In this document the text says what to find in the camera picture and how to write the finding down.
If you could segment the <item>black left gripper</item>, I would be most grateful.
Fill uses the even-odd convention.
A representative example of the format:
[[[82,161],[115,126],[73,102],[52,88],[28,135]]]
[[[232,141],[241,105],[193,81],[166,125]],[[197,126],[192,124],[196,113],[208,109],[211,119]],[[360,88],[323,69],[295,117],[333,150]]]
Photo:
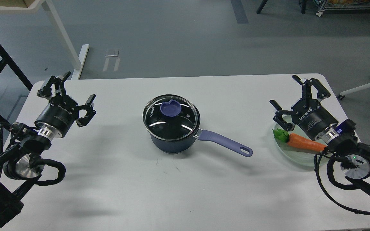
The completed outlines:
[[[93,108],[96,94],[90,95],[86,103],[79,106],[75,100],[66,95],[64,82],[71,74],[72,72],[66,72],[60,76],[51,76],[37,91],[37,96],[47,99],[49,103],[37,117],[35,125],[37,128],[44,125],[55,128],[57,138],[65,137],[75,120],[79,127],[85,127],[96,114]],[[78,111],[83,110],[86,111],[86,115],[78,117]]]

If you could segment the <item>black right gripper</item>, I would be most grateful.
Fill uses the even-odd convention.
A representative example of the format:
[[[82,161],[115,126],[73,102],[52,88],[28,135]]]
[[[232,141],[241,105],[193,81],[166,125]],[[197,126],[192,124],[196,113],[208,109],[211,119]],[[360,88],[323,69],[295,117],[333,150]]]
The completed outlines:
[[[319,140],[326,133],[326,129],[338,125],[338,120],[318,101],[329,98],[331,94],[318,79],[300,79],[297,75],[292,75],[292,78],[302,85],[302,98],[292,106],[291,111],[283,110],[275,100],[270,100],[276,109],[273,120],[288,132],[293,131],[295,125],[298,125],[311,140]],[[317,90],[318,100],[312,98],[312,86]],[[292,123],[287,123],[283,115],[291,116]]]

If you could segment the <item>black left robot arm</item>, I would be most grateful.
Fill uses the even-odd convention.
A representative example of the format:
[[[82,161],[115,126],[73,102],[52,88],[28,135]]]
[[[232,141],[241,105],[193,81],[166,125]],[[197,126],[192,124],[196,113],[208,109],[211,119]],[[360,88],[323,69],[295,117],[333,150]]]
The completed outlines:
[[[73,123],[84,127],[96,114],[95,94],[81,105],[67,95],[64,83],[70,75],[66,72],[51,76],[37,91],[37,96],[47,99],[48,104],[34,127],[18,122],[0,123],[0,137],[3,128],[11,134],[6,150],[0,151],[0,227],[21,212],[22,198],[33,186],[55,185],[65,178],[64,164],[44,159],[41,154],[51,147],[54,138],[65,137]]]

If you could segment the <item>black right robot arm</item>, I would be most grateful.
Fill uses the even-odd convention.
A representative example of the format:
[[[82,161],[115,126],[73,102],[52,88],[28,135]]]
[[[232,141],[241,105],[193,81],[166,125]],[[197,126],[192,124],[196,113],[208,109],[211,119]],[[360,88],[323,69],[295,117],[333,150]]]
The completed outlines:
[[[273,119],[280,128],[273,130],[274,137],[291,147],[312,150],[314,171],[323,193],[335,204],[356,214],[370,215],[368,211],[352,209],[338,203],[326,191],[320,177],[320,162],[328,159],[327,177],[330,183],[342,190],[362,190],[370,196],[370,146],[358,142],[355,123],[346,119],[341,124],[325,108],[321,101],[330,97],[330,92],[319,80],[292,78],[302,86],[301,98],[289,111],[274,100]]]

